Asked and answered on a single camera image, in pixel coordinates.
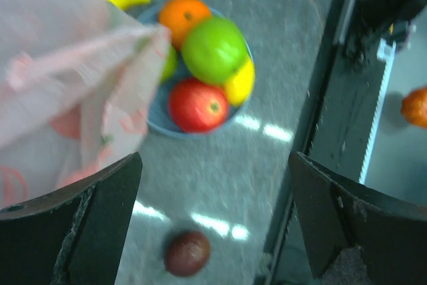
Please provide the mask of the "orange fake pumpkin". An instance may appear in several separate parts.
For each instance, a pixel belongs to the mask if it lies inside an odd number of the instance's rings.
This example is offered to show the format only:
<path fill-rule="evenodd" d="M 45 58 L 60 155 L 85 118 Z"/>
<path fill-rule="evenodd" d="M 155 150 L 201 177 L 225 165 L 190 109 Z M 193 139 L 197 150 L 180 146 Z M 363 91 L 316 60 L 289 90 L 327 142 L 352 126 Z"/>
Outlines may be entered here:
<path fill-rule="evenodd" d="M 400 113 L 404 119 L 415 126 L 427 128 L 426 86 L 415 89 L 402 100 Z"/>

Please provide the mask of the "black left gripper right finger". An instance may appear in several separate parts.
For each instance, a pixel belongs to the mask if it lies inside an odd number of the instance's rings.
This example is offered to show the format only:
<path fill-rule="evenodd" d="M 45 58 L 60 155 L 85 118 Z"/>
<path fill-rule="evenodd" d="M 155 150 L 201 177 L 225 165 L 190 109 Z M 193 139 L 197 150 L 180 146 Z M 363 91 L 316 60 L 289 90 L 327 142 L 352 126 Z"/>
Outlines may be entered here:
<path fill-rule="evenodd" d="M 288 160 L 312 276 L 323 284 L 425 284 L 426 207 L 315 162 Z"/>

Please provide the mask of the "green fake pear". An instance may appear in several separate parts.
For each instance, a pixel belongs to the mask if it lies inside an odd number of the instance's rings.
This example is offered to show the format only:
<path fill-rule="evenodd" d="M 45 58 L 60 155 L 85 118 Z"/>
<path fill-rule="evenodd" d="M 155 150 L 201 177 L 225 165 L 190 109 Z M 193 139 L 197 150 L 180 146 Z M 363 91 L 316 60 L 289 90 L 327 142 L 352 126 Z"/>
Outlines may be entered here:
<path fill-rule="evenodd" d="M 165 61 L 165 65 L 163 67 L 163 73 L 161 75 L 161 79 L 159 84 L 163 84 L 168 81 L 175 73 L 178 65 L 178 54 L 174 46 L 169 46 L 169 53 L 167 55 L 167 59 Z"/>

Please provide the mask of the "dark purple fake fruit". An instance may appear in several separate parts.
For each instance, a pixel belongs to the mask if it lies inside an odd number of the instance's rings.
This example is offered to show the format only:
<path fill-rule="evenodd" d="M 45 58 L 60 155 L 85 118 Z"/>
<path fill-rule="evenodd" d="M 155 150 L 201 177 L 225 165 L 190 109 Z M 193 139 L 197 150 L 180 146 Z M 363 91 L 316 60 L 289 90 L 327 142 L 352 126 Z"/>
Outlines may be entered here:
<path fill-rule="evenodd" d="M 167 247 L 165 269 L 177 277 L 190 277 L 207 264 L 210 255 L 208 238 L 202 232 L 187 231 L 176 236 Z"/>

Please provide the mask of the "green fake apple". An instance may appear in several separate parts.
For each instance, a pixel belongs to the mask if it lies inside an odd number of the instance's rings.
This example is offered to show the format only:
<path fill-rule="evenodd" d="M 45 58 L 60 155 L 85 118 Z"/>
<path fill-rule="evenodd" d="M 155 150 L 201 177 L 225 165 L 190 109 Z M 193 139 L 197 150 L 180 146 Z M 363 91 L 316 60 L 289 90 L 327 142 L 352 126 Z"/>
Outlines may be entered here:
<path fill-rule="evenodd" d="M 214 15 L 186 37 L 181 56 L 189 72 L 204 83 L 221 85 L 246 60 L 246 40 L 230 19 Z"/>

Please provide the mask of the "orange fake orange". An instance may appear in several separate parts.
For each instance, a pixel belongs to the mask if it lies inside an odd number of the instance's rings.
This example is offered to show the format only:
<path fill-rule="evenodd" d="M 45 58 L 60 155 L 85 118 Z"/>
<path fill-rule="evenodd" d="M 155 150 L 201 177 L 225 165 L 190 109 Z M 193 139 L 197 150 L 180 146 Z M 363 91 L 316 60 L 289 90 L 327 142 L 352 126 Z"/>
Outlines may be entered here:
<path fill-rule="evenodd" d="M 158 21 L 170 29 L 171 44 L 180 51 L 188 33 L 211 16 L 209 7 L 201 0 L 167 0 Z"/>

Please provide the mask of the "red fake apple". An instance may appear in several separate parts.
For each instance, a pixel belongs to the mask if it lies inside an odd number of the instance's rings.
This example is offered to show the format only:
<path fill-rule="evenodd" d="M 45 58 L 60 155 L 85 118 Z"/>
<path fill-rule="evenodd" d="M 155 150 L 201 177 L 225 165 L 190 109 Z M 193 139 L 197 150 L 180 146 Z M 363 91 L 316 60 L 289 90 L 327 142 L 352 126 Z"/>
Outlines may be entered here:
<path fill-rule="evenodd" d="M 181 131 L 207 133 L 226 121 L 230 106 L 223 89 L 189 77 L 171 90 L 168 110 Z"/>

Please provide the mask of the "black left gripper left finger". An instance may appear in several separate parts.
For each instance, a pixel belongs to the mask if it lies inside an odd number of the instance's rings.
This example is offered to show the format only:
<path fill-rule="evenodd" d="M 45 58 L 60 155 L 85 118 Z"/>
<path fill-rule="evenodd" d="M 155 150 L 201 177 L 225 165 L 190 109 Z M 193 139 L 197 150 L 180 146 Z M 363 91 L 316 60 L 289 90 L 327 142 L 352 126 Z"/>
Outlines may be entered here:
<path fill-rule="evenodd" d="M 141 180 L 138 153 L 1 210 L 2 284 L 114 284 Z"/>

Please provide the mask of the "blue plate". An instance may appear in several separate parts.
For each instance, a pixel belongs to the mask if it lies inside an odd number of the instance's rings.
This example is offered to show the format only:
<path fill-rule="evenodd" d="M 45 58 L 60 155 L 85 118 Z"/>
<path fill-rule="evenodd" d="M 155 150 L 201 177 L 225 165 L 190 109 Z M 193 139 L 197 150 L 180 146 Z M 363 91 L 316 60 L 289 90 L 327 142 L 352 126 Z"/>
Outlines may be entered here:
<path fill-rule="evenodd" d="M 142 24 L 155 24 L 158 23 L 158 14 L 163 7 L 162 3 L 152 5 L 145 11 L 143 11 L 137 17 L 137 20 Z M 163 135 L 174 137 L 177 139 L 196 139 L 203 135 L 211 134 L 215 131 L 221 131 L 229 127 L 235 120 L 237 120 L 247 109 L 252 93 L 250 93 L 247 99 L 238 107 L 229 108 L 228 118 L 216 129 L 208 133 L 185 133 L 182 131 L 170 118 L 169 114 L 169 94 L 174 86 L 181 80 L 191 76 L 188 68 L 186 67 L 181 54 L 177 54 L 177 67 L 174 74 L 165 82 L 161 83 L 157 89 L 157 93 L 153 99 L 151 107 L 149 109 L 149 115 L 147 123 L 150 130 L 157 131 Z"/>

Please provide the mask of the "pink translucent plastic bag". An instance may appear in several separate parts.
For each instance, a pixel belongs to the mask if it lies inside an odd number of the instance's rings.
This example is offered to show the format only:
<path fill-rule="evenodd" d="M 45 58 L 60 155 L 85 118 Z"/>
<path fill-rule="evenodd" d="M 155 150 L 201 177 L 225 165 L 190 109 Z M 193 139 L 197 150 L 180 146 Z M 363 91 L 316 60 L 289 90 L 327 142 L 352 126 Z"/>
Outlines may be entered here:
<path fill-rule="evenodd" d="M 1 207 L 136 152 L 170 30 L 105 0 L 1 0 Z"/>

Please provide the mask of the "yellow fake mango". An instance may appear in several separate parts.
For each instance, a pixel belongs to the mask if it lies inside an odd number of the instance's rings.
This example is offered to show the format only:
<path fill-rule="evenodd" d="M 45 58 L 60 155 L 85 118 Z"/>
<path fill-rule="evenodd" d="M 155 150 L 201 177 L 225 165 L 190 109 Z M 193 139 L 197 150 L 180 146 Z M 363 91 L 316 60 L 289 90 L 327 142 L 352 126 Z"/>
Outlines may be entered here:
<path fill-rule="evenodd" d="M 243 65 L 223 84 L 224 93 L 228 102 L 238 107 L 242 105 L 252 93 L 256 80 L 256 70 L 249 55 Z"/>

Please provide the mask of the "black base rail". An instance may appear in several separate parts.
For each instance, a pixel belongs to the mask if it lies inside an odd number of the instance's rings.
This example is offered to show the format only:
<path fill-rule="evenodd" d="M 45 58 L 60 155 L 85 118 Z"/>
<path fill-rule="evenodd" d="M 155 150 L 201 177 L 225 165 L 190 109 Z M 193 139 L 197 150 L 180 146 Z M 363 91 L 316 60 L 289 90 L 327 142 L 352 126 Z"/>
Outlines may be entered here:
<path fill-rule="evenodd" d="M 426 207 L 426 129 L 400 113 L 402 100 L 426 86 L 426 49 L 397 57 L 425 16 L 426 0 L 333 0 L 291 153 L 358 182 L 385 67 L 378 45 L 396 42 L 364 186 Z M 323 284 L 310 270 L 288 165 L 268 240 L 264 284 Z"/>

